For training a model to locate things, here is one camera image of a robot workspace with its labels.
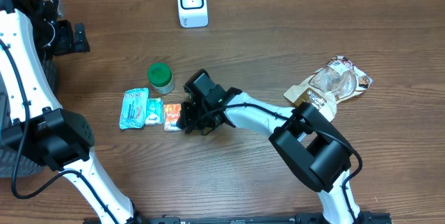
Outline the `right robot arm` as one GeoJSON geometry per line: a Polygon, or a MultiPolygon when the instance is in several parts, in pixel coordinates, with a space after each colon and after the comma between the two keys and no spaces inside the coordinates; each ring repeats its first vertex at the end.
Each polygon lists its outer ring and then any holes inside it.
{"type": "Polygon", "coordinates": [[[227,124],[266,136],[290,171],[318,194],[326,222],[361,223],[350,187],[362,169],[352,171],[350,159],[359,154],[315,106],[275,106],[238,88],[225,90],[203,69],[184,90],[190,99],[181,103],[178,124],[186,134],[200,131],[206,136],[227,124]]]}

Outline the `green lid jar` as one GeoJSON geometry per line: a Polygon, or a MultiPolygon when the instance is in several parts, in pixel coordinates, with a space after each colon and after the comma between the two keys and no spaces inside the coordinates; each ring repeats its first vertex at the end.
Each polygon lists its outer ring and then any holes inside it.
{"type": "Polygon", "coordinates": [[[170,67],[165,63],[154,63],[147,71],[147,78],[153,88],[162,95],[171,93],[175,88],[170,67]]]}

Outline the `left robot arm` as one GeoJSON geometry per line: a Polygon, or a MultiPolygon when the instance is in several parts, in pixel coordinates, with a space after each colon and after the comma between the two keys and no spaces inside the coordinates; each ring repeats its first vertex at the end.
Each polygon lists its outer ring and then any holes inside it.
{"type": "Polygon", "coordinates": [[[54,94],[51,59],[89,49],[84,25],[63,19],[60,0],[1,0],[1,78],[10,117],[1,141],[16,154],[12,178],[28,159],[69,180],[100,223],[142,223],[100,164],[87,120],[64,109],[54,94]]]}

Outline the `teal tissue pack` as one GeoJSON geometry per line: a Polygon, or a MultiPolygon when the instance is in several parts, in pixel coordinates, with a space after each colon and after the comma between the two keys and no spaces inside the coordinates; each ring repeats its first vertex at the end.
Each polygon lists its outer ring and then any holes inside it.
{"type": "Polygon", "coordinates": [[[149,98],[146,106],[145,125],[162,125],[164,121],[163,100],[158,98],[149,98]]]}

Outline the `orange tissue pack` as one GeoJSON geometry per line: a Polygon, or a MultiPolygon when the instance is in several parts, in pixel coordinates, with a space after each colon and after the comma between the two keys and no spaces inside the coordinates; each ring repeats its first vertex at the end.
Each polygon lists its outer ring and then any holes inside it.
{"type": "Polygon", "coordinates": [[[164,129],[166,131],[179,131],[178,125],[180,118],[181,104],[165,104],[164,105],[164,129]]]}

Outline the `large teal wipes pack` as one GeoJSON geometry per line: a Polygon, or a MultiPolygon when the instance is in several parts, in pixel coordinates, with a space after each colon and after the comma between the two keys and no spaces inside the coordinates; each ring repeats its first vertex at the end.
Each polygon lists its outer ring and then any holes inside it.
{"type": "Polygon", "coordinates": [[[148,88],[134,88],[124,93],[119,126],[121,130],[141,129],[145,125],[148,88]]]}

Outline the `beige plastic pouch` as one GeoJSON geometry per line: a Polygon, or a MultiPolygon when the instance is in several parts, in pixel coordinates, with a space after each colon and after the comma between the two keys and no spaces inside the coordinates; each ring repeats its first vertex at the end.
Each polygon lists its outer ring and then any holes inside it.
{"type": "Polygon", "coordinates": [[[362,94],[372,83],[372,78],[345,56],[335,56],[300,84],[291,86],[284,98],[294,106],[312,104],[331,122],[340,102],[362,94]]]}

